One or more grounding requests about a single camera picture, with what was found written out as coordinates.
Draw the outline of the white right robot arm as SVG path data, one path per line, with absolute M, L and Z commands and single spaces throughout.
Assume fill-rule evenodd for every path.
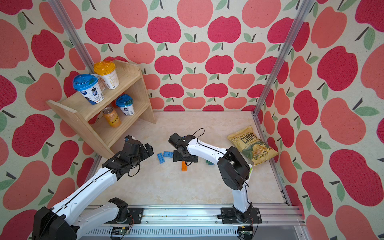
M 181 137 L 177 133 L 170 136 L 169 143 L 175 148 L 174 162 L 196 163 L 198 158 L 203 158 L 217 165 L 223 182 L 232 189 L 234 203 L 230 216 L 239 223 L 252 219 L 253 205 L 248 198 L 247 182 L 251 167 L 237 148 L 219 148 L 201 142 L 193 135 Z

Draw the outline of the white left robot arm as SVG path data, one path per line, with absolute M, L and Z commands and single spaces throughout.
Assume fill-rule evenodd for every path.
M 154 154 L 150 144 L 142 144 L 132 136 L 125 137 L 122 151 L 108 159 L 79 189 L 51 208 L 42 207 L 34 217 L 33 240 L 79 240 L 102 224 L 113 222 L 130 227 L 141 221 L 128 204 L 112 198 L 105 205 L 83 214 L 104 190 L 119 181 L 130 170 L 140 168 L 142 161 Z

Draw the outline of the orange lego brick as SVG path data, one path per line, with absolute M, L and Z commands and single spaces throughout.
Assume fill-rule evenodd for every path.
M 182 162 L 182 172 L 186 172 L 188 170 L 188 166 L 185 162 Z

